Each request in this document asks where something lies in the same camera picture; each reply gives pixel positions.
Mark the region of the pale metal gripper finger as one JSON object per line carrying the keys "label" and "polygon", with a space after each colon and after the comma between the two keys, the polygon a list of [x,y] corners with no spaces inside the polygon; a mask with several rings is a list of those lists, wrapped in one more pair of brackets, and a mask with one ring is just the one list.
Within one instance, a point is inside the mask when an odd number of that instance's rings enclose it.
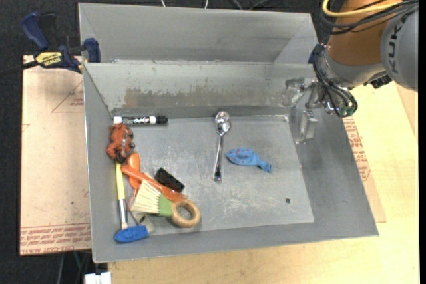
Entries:
{"label": "pale metal gripper finger", "polygon": [[285,105],[294,107],[304,95],[305,78],[292,78],[285,82]]}
{"label": "pale metal gripper finger", "polygon": [[304,144],[314,139],[318,119],[314,111],[309,109],[296,110],[293,115],[292,134],[296,144]]}

